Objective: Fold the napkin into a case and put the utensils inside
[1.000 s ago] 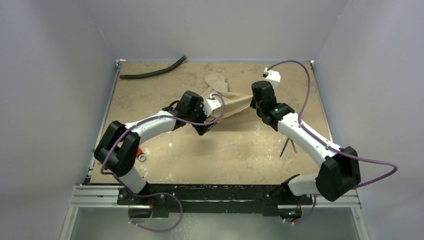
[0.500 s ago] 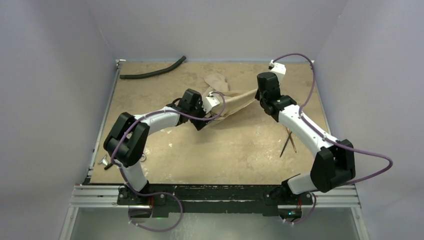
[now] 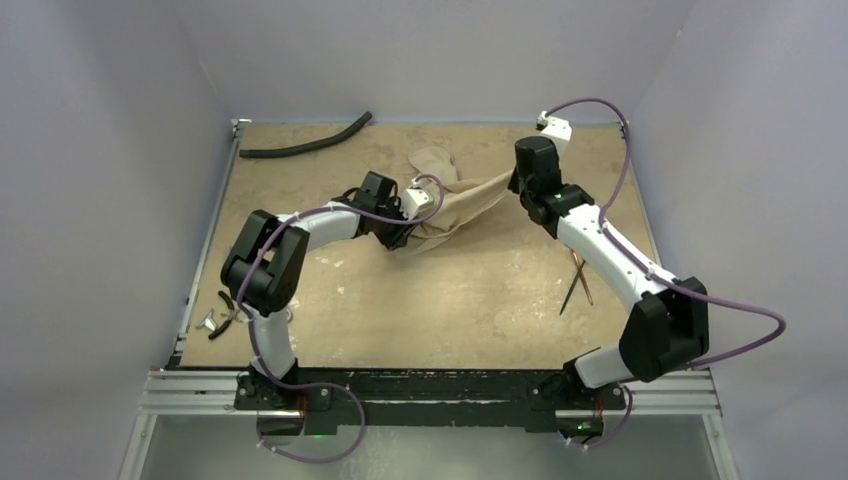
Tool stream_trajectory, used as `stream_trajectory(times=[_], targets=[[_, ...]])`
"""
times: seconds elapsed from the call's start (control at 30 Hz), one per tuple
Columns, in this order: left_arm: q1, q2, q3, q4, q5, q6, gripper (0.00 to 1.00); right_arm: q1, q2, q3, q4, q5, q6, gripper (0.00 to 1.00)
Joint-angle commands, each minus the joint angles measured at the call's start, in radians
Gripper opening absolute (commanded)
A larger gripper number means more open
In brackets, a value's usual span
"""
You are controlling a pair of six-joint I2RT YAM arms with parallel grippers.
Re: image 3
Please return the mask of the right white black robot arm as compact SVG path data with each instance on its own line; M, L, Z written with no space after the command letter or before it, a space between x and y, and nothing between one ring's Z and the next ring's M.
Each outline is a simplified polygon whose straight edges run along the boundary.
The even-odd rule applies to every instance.
M508 188L529 218L574 250L605 280L628 312L620 339L566 362L537 390L584 407L602 387L622 380L649 382L704 355L709 349L705 286L678 279L657 266L617 230L581 187L565 184L552 140L530 136L515 145L516 166ZM680 293L685 288L699 295Z

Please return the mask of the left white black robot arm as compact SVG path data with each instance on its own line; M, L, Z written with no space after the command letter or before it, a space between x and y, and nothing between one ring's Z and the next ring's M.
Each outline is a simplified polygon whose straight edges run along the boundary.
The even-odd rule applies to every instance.
M444 200L445 188L432 174L421 174L400 189L395 180L370 171L360 186L321 206L289 214L259 209L248 215L220 271L233 306L246 316L251 349L247 370L237 380L237 408L321 409L335 393L362 405L347 385L300 375L286 315L306 256L365 236L375 237L388 251L398 250Z

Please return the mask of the beige cloth napkin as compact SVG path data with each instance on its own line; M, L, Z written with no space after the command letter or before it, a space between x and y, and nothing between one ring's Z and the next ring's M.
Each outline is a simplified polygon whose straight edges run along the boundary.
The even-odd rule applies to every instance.
M512 176L508 170L491 177L462 178L453 156L440 146L427 146L407 156L418 174L439 178L445 187L445 199L435 216L416 226L407 244L395 250L396 259L409 258L447 242L466 226L494 207L507 193Z

